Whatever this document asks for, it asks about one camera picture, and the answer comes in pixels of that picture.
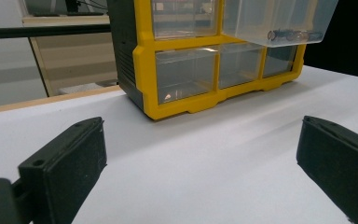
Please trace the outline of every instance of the plastic drawer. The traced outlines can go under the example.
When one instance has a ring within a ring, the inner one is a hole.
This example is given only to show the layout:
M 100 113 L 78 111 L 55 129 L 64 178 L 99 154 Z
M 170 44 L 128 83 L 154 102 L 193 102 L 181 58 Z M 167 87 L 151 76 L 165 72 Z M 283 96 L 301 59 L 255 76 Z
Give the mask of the plastic drawer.
M 158 103 L 211 91 L 217 47 L 156 53 Z
M 296 56 L 297 46 L 268 48 L 263 77 L 272 77 L 290 72 Z
M 268 47 L 321 42 L 338 0 L 226 0 L 223 32 Z
M 218 0 L 152 0 L 155 39 L 216 35 Z
M 220 48 L 219 88 L 254 81 L 258 77 L 262 46 L 251 43 L 225 44 Z

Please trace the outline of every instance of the black cable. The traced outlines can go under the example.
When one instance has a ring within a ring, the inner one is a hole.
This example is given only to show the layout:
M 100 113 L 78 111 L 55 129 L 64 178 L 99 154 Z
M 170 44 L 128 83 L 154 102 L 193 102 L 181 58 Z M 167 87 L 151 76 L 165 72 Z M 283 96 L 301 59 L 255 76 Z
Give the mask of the black cable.
M 102 5 L 102 4 L 100 4 L 100 3 L 97 3 L 97 2 L 95 2 L 95 1 L 92 1 L 92 0 L 90 0 L 92 3 L 94 3 L 94 4 L 97 4 L 98 6 L 101 6 L 101 7 L 106 7 L 107 8 L 107 6 L 104 6 L 104 5 Z
M 0 39 L 110 33 L 109 24 L 0 28 Z
M 97 7 L 97 6 L 94 6 L 93 4 L 89 4 L 89 3 L 87 3 L 87 2 L 83 2 L 83 1 L 77 1 L 77 2 L 78 2 L 78 3 L 81 3 L 81 4 L 84 4 L 84 5 L 88 5 L 88 6 L 92 6 L 92 7 Z M 97 7 L 97 8 L 107 10 L 107 7 Z

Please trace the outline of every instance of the white wall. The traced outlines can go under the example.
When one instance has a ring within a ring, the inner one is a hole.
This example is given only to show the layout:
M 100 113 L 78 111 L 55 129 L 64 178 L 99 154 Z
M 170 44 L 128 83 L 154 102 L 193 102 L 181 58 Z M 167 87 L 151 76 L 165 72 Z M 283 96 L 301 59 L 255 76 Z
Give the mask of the white wall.
M 22 27 L 21 0 L 0 0 L 0 28 Z M 0 39 L 0 105 L 46 97 L 27 38 Z

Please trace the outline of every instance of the screw hole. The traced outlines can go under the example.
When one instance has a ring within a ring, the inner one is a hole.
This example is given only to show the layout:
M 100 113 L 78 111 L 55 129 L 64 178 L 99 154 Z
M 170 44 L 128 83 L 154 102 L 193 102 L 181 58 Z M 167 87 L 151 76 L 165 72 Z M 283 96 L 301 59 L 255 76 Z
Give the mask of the screw hole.
M 45 162 L 45 161 L 43 161 L 43 160 L 34 161 L 34 162 L 32 163 L 32 165 L 34 165 L 34 166 L 40 166 L 40 165 L 42 165 L 44 162 Z

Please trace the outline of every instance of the black background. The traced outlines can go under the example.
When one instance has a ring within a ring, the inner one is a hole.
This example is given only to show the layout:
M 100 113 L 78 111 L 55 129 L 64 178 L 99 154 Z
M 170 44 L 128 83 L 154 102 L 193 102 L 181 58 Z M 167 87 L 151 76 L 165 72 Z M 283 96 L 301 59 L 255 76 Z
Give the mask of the black background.
M 358 76 L 358 1 L 338 1 L 322 43 L 307 45 L 304 64 Z

